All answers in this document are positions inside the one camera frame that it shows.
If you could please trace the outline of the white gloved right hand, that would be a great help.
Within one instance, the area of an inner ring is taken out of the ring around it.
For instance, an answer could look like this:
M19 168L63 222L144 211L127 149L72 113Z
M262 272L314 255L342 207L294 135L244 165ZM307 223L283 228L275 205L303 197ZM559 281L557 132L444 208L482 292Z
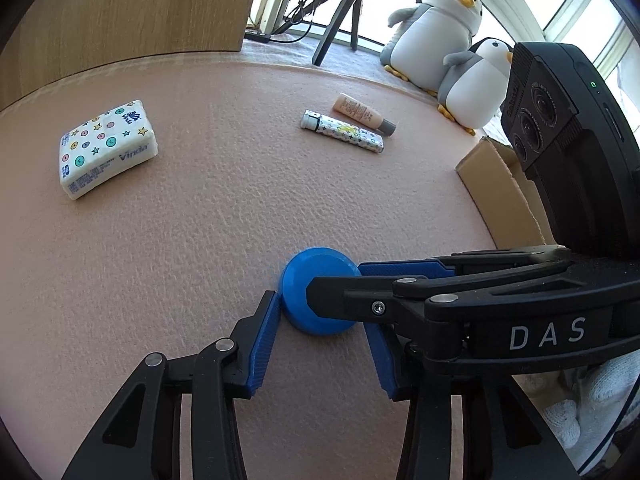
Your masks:
M639 416L639 399L629 395L639 378L639 353L596 366L516 375L575 468L584 474L602 460L613 437Z

